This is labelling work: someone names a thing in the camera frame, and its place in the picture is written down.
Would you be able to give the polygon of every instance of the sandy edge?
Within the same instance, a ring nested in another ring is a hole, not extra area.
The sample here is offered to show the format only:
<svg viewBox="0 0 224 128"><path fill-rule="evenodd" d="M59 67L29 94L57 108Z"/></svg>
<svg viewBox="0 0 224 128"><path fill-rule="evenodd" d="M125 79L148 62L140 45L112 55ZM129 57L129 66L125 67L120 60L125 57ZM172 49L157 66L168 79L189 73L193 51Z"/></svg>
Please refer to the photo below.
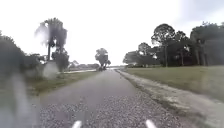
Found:
<svg viewBox="0 0 224 128"><path fill-rule="evenodd" d="M224 103L204 95L198 95L169 87L149 79L117 70L134 84L150 93L152 99L165 103L164 107L178 109L200 127L224 128Z"/></svg>

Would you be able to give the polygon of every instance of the white sky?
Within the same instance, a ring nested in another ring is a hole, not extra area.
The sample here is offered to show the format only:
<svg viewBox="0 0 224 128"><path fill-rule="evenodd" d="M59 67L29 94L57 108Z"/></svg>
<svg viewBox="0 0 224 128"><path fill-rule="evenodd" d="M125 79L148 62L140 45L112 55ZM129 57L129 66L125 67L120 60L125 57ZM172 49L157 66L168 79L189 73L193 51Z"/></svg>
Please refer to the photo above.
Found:
<svg viewBox="0 0 224 128"><path fill-rule="evenodd" d="M224 10L219 9L200 19L189 16L184 19L183 1L0 0L0 30L11 36L24 52L46 55L47 47L35 40L34 31L40 22L57 17L68 30L65 49L70 61L95 63L96 49L103 47L112 65L117 65L122 64L126 52L137 50L141 42L151 44L153 30L161 23L168 23L189 35L202 21L224 21L221 18Z"/></svg>

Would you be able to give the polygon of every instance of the paved path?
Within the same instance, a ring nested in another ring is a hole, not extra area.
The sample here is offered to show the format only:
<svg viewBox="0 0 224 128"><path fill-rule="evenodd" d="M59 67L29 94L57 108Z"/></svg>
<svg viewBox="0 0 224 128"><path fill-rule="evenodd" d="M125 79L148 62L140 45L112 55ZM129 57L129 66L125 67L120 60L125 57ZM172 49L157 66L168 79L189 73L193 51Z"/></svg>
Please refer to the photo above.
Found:
<svg viewBox="0 0 224 128"><path fill-rule="evenodd" d="M81 120L83 128L145 128L147 119L158 128L188 127L114 70L44 95L40 105L38 127L71 128Z"/></svg>

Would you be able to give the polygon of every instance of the road edge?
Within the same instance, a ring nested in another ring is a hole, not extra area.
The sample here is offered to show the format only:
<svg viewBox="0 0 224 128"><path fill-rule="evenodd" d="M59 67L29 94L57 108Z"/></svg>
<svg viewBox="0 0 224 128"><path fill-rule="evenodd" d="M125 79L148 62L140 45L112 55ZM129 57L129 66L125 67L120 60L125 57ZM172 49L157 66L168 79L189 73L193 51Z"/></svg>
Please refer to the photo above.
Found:
<svg viewBox="0 0 224 128"><path fill-rule="evenodd" d="M204 120L206 117L198 112L193 111L187 111L184 107L177 107L173 105L173 102L168 101L161 97L160 95L152 95L151 91L147 89L144 85L140 85L137 82L135 82L133 79L129 78L128 76L124 75L124 72L116 69L117 73L119 73L122 77L124 77L126 80L128 80L134 87L140 89L141 91L147 93L150 95L151 99L160 104L164 109L171 112L174 115L177 115L184 120L189 120L189 122L193 123L199 128L213 128L212 126L206 124Z"/></svg>

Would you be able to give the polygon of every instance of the grass verge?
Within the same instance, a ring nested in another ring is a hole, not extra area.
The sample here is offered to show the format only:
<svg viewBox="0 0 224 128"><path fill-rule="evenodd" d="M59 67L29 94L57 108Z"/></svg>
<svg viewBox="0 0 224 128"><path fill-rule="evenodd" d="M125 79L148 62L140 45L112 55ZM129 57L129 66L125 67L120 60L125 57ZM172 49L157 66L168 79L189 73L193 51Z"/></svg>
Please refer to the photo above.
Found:
<svg viewBox="0 0 224 128"><path fill-rule="evenodd" d="M125 72L224 102L224 66L129 68Z"/></svg>
<svg viewBox="0 0 224 128"><path fill-rule="evenodd" d="M60 74L55 79L28 79L28 93L31 95L39 95L44 92L49 92L60 87L69 85L70 83L85 79L97 72L77 72L77 73L66 73Z"/></svg>
<svg viewBox="0 0 224 128"><path fill-rule="evenodd" d="M211 126L209 126L209 125L204 123L206 117L204 117L200 113L193 113L193 112L182 110L180 108L177 108L177 107L173 106L171 102L169 102L169 101L167 101L167 100L165 100L165 99L163 99L161 97L152 96L152 94L149 92L149 90L147 90L146 88L144 88L142 86L139 86L136 82L134 82L134 80L124 76L120 72L118 72L118 73L121 76L123 76L126 80L128 80L133 86L135 86L136 88L138 88L141 91L143 91L143 92L147 93L148 95L150 95L152 100L154 100L155 102L161 104L161 106L163 108L165 108L166 110L170 111L171 113L173 113L173 114L175 114L177 116L189 119L192 123L197 125L199 128L212 128Z"/></svg>

